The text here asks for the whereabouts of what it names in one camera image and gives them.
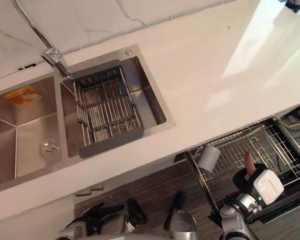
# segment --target stainless steel sink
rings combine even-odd
[[[0,93],[0,191],[175,125],[137,45],[70,69]]]
[[[171,125],[137,46],[97,61],[60,84],[69,157],[91,157]]]
[[[62,159],[54,78],[17,91],[0,95],[0,184]]]

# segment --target faucet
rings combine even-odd
[[[22,8],[19,0],[11,0],[12,5],[24,18],[32,30],[38,35],[42,42],[46,45],[47,49],[41,53],[41,57],[51,66],[53,69],[64,79],[70,78],[69,68],[62,56],[62,53],[57,49],[51,41],[44,35],[44,33],[38,28],[35,22],[29,17],[27,12]]]

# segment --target wire dish rack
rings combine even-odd
[[[84,146],[142,127],[121,66],[73,81]]]
[[[236,197],[239,194],[232,178],[237,171],[245,167],[246,152],[250,152],[255,163],[263,163],[274,171],[283,185],[299,180],[300,147],[290,137],[281,123],[271,118],[230,132],[186,152],[185,156],[207,197],[212,212],[220,211],[225,198]],[[197,160],[207,145],[217,147],[221,151],[212,173],[200,169],[197,165]]]

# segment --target drawer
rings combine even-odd
[[[221,151],[212,173],[197,165],[205,146],[214,146]],[[273,116],[228,132],[176,156],[175,161],[183,159],[188,161],[210,205],[210,218],[217,219],[225,200],[240,194],[232,178],[236,172],[245,167],[246,152],[250,152],[255,163],[265,164],[275,172],[284,185],[281,196],[259,211],[252,222],[260,220],[267,223],[300,206],[300,146],[282,123]]]

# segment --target sink basin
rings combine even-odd
[[[61,161],[55,82],[0,95],[0,184]]]
[[[69,157],[91,157],[165,129],[161,95],[141,53],[122,56],[101,56],[60,84]]]
[[[0,191],[175,125],[137,45],[70,69],[0,92]]]

